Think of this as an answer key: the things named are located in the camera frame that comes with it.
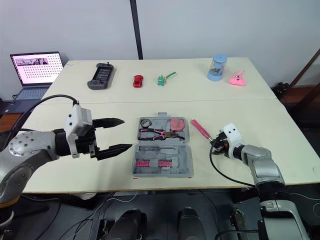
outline white wall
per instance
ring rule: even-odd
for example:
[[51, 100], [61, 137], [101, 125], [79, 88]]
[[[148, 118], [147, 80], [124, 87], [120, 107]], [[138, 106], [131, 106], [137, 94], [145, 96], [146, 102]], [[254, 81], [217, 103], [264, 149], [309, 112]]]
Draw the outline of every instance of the white wall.
[[295, 87], [314, 86], [320, 83], [320, 56], [313, 62], [308, 70], [303, 74]]
[[320, 47], [319, 0], [138, 0], [144, 59], [249, 57], [290, 83]]
[[137, 59], [129, 0], [0, 0], [0, 98], [22, 88], [10, 54], [49, 51], [64, 62]]

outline laptop keyboard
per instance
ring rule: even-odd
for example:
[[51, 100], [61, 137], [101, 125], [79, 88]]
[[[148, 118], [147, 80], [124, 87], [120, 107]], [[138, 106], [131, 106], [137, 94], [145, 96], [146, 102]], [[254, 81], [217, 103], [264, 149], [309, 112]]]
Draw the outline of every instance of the laptop keyboard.
[[41, 99], [47, 90], [46, 87], [23, 89], [15, 100]]

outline pink screwdriver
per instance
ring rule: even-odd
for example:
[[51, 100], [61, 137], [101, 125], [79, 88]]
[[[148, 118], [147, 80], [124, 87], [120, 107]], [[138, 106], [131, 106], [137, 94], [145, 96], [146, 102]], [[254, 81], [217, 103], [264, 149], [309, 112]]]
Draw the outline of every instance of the pink screwdriver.
[[210, 142], [212, 142], [212, 138], [210, 136], [210, 134], [197, 122], [197, 120], [193, 119], [192, 121], [192, 125], [196, 127], [196, 129], [199, 130], [199, 132], [206, 138], [209, 139]]

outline blue container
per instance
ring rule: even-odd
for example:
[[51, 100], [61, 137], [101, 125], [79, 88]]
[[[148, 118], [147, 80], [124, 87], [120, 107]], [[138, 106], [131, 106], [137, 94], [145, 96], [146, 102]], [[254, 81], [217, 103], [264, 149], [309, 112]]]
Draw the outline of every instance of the blue container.
[[208, 71], [208, 79], [211, 81], [219, 81], [222, 79], [222, 73], [225, 69], [225, 64], [228, 57], [224, 54], [214, 55], [212, 63]]

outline green toy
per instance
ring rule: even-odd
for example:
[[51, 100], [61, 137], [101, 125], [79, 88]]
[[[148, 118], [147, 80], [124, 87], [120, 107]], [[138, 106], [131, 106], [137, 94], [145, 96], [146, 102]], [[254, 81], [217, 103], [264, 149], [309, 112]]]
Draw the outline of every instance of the green toy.
[[174, 74], [176, 74], [175, 71], [173, 73], [170, 73], [168, 76], [163, 76], [163, 75], [158, 76], [158, 85], [164, 86], [165, 83], [167, 82], [167, 78], [170, 78]]

